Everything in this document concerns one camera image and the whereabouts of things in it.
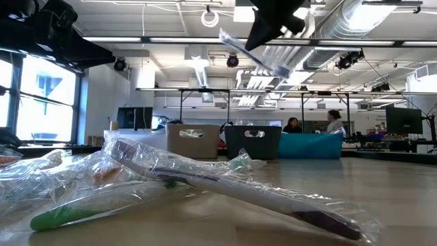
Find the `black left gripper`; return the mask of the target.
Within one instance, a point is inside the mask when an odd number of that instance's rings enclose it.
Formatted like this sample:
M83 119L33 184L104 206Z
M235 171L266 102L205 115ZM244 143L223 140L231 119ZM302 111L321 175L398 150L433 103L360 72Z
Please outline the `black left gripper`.
M115 61L112 51L82 38L74 29L70 32L66 58L59 48L38 44L33 29L14 20L1 20L1 51L42 58L75 72Z

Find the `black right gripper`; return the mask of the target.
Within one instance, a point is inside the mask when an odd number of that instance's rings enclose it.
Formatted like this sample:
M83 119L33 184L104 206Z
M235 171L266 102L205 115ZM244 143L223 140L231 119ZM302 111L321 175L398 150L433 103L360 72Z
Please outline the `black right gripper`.
M305 21L294 15L305 0L251 0L257 8L255 21L247 38L245 49L253 49L283 35L282 27L293 34L305 28Z

